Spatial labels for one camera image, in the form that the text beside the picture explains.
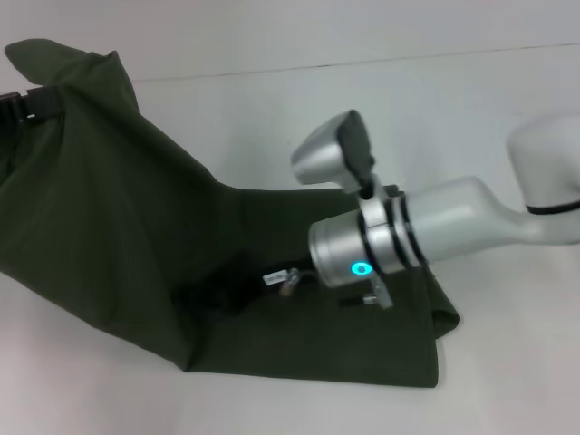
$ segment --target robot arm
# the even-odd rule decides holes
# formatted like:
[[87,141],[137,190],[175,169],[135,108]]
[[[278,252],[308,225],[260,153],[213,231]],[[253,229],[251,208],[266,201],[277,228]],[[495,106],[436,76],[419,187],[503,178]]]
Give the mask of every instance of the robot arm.
[[389,198],[372,174],[360,115],[350,111],[331,119],[292,157],[303,184],[336,182],[359,200],[360,210],[311,226],[310,253],[320,278],[329,287],[371,279],[387,307],[377,273],[504,245],[580,243],[579,136],[576,116],[535,121],[512,134],[509,154],[530,212],[520,213],[499,203],[476,178]]

